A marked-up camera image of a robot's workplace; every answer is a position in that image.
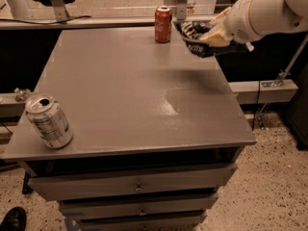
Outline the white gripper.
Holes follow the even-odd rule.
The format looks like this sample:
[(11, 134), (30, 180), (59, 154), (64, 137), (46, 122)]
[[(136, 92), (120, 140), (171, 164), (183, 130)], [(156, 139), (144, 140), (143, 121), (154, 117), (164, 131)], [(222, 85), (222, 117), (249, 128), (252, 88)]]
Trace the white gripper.
[[(214, 27), (199, 40), (211, 47), (228, 46), (232, 39), (238, 43), (259, 40), (262, 38), (262, 17), (259, 0), (238, 0), (231, 8), (227, 7), (210, 21)], [(218, 25), (223, 20), (225, 27)]]

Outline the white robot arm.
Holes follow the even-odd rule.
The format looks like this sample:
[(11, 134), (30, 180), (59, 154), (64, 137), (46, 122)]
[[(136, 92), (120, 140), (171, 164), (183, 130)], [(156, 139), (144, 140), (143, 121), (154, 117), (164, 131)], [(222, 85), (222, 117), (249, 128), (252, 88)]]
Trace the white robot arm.
[(238, 0), (215, 19), (199, 39), (223, 47), (232, 40), (248, 43), (276, 33), (308, 31), (308, 0)]

